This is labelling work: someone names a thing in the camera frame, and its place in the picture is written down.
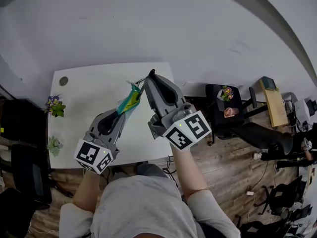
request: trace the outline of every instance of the fiducial marker cube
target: fiducial marker cube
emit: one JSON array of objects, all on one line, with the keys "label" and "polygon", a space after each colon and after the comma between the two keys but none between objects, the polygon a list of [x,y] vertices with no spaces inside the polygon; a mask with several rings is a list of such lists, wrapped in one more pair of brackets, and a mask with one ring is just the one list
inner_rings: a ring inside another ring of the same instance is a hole
[{"label": "fiducial marker cube", "polygon": [[176,121],[163,137],[181,152],[196,144],[211,132],[203,113],[197,111]]},{"label": "fiducial marker cube", "polygon": [[82,167],[100,175],[113,161],[113,156],[109,149],[84,139],[79,139],[74,159]]}]

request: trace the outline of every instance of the wooden board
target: wooden board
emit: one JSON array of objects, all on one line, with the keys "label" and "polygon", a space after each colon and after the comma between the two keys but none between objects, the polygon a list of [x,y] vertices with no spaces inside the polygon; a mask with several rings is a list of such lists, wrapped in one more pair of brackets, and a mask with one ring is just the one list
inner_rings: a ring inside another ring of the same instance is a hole
[{"label": "wooden board", "polygon": [[277,127],[288,123],[286,110],[284,107],[282,95],[278,91],[269,91],[264,88],[260,79],[260,84],[264,92],[268,113],[271,119],[272,127]]},{"label": "wooden board", "polygon": [[[99,114],[114,109],[117,102],[126,98],[131,85],[126,81],[136,82],[145,78],[151,69],[173,81],[168,63],[139,62],[117,63],[87,66],[56,71],[53,77],[51,95],[61,95],[66,105],[64,117],[49,117],[48,134],[57,137],[64,145],[59,155],[50,154],[52,168],[80,168],[73,155],[78,140],[85,136],[92,121]],[[68,77],[65,86],[59,80]],[[146,93],[133,111],[121,137],[117,141],[120,150],[110,165],[123,165],[162,158],[171,155],[169,142],[159,137],[153,139],[148,122],[154,115]]]}]

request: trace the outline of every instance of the white box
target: white box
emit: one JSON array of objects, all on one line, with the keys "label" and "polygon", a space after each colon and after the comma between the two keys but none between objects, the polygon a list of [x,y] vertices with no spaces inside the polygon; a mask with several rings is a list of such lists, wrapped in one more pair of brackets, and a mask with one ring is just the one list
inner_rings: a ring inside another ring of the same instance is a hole
[{"label": "white box", "polygon": [[163,134],[163,137],[183,152],[199,142],[210,132],[211,128],[205,117],[201,111],[198,111],[173,123]]},{"label": "white box", "polygon": [[74,159],[82,167],[100,175],[113,161],[113,156],[109,149],[84,139],[79,139]]},{"label": "white box", "polygon": [[298,100],[294,103],[295,114],[298,121],[303,124],[304,122],[311,123],[311,118],[309,116],[309,110],[305,100]]}]

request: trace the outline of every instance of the green leaf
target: green leaf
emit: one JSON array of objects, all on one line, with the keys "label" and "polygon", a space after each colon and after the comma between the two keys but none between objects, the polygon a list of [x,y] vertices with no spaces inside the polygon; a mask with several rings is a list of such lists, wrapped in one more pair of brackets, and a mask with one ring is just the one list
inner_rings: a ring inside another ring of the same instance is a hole
[{"label": "green leaf", "polygon": [[58,115],[59,117],[64,117],[64,113],[63,113],[61,110],[58,110],[58,111],[57,111],[57,115]]},{"label": "green leaf", "polygon": [[52,154],[54,157],[58,156],[59,155],[59,148],[58,147],[55,147],[53,150],[52,150]]}]

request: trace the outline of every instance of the black stand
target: black stand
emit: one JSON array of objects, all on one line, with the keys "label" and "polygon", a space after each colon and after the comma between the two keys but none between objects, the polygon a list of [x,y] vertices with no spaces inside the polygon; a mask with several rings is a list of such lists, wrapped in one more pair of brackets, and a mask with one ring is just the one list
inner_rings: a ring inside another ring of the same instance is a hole
[{"label": "black stand", "polygon": [[262,112],[264,112],[266,110],[268,110],[267,105],[264,105],[264,106],[262,106],[260,108],[252,110],[250,112],[247,112],[246,114],[244,114],[244,118],[249,118],[249,117],[255,116],[255,115],[257,115],[259,113],[262,113]]},{"label": "black stand", "polygon": [[267,189],[267,187],[266,187],[266,186],[263,186],[262,188],[264,188],[264,189],[265,189],[265,193],[266,193],[266,200],[265,200],[265,201],[263,201],[261,204],[254,204],[254,207],[259,207],[259,206],[261,206],[261,205],[264,205],[264,204],[265,204],[265,207],[264,207],[264,209],[263,209],[262,213],[259,213],[259,215],[263,215],[263,214],[264,214],[264,212],[265,212],[265,210],[266,210],[266,208],[267,208],[267,206],[268,206],[268,204],[269,204],[269,192],[268,192],[268,189]]}]

